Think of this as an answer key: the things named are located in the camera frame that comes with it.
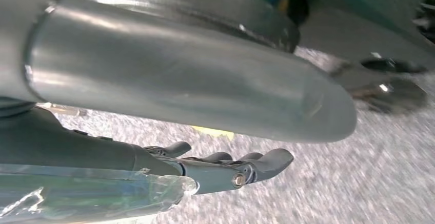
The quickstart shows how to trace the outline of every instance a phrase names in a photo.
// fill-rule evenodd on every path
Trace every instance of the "plastic wrap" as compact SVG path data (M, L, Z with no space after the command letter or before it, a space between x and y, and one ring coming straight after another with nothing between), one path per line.
M0 223L89 223L169 210L197 187L184 176L0 164Z

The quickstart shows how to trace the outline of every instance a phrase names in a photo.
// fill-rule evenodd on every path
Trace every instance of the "mounting bolt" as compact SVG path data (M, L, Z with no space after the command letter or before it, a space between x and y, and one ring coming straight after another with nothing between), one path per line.
M242 173L237 173L234 174L233 178L232 178L232 184L234 185L235 188L240 188L242 187L246 182L246 176Z

